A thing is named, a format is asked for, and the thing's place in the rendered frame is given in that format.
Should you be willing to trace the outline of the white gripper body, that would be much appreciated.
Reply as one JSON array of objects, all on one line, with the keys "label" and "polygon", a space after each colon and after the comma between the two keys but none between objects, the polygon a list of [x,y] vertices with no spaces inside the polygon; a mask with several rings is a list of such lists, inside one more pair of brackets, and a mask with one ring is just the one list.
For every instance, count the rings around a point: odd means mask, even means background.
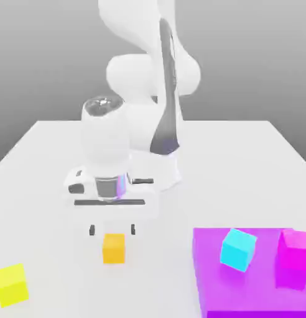
[{"label": "white gripper body", "polygon": [[149,185],[131,185],[121,199],[98,199],[94,194],[69,194],[76,214],[96,220],[154,219],[159,215],[159,194]]}]

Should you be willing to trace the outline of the small yellow cube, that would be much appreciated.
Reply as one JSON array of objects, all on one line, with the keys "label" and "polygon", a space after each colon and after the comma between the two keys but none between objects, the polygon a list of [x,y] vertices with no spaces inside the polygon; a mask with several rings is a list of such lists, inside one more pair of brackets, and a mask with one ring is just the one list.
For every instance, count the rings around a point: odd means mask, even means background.
[{"label": "small yellow cube", "polygon": [[0,306],[6,307],[29,299],[24,265],[18,263],[0,269]]}]

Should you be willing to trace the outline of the small cyan cube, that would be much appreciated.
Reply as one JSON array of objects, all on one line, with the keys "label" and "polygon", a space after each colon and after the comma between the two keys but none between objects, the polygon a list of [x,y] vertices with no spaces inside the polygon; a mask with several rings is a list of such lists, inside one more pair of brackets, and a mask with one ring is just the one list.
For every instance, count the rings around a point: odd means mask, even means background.
[{"label": "small cyan cube", "polygon": [[220,263],[245,273],[253,259],[256,242],[256,236],[230,229],[222,241]]}]

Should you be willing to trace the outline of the small magenta cube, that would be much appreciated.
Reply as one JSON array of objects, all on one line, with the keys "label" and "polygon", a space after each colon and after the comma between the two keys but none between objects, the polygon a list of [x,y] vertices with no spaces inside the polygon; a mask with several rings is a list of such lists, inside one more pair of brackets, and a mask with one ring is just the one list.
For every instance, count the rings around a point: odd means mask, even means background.
[{"label": "small magenta cube", "polygon": [[276,262],[277,288],[303,291],[306,287],[306,232],[282,229],[280,232]]}]

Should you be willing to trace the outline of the large purple box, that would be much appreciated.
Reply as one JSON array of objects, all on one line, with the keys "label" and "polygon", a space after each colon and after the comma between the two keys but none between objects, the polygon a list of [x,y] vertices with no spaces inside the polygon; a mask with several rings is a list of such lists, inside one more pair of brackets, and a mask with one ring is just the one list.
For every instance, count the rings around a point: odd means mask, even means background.
[{"label": "large purple box", "polygon": [[281,267],[280,228],[248,228],[257,237],[246,272],[220,263],[227,228],[195,228],[192,254],[202,318],[306,318],[306,273]]}]

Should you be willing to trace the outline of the small orange cube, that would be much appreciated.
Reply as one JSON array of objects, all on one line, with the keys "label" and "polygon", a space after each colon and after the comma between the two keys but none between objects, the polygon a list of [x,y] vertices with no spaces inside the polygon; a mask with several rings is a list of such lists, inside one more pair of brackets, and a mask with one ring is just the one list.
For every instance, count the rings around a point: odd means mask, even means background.
[{"label": "small orange cube", "polygon": [[125,235],[105,234],[103,239],[103,263],[120,264],[125,262]]}]

